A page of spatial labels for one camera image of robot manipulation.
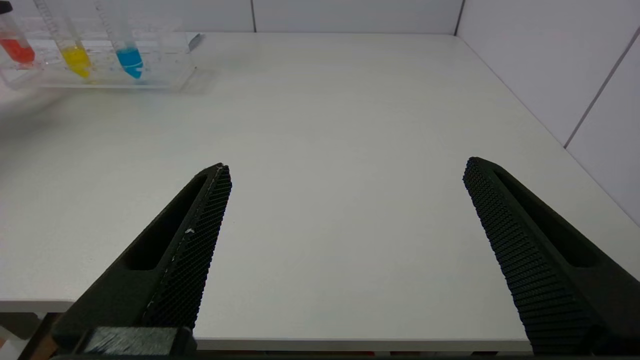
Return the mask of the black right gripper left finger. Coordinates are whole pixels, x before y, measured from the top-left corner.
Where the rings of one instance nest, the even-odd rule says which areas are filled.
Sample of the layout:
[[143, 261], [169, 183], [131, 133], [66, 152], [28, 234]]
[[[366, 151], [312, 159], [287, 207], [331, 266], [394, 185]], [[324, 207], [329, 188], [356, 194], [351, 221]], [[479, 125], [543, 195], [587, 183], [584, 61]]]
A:
[[197, 173], [58, 319], [57, 346], [98, 327], [193, 330], [232, 189], [221, 162]]

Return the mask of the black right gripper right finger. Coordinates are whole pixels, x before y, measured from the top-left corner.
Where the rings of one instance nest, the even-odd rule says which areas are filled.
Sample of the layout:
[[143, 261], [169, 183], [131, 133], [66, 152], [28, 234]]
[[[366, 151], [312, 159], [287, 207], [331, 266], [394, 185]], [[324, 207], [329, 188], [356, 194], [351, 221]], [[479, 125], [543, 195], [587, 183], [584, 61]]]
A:
[[640, 283], [498, 164], [462, 182], [537, 356], [637, 357]]

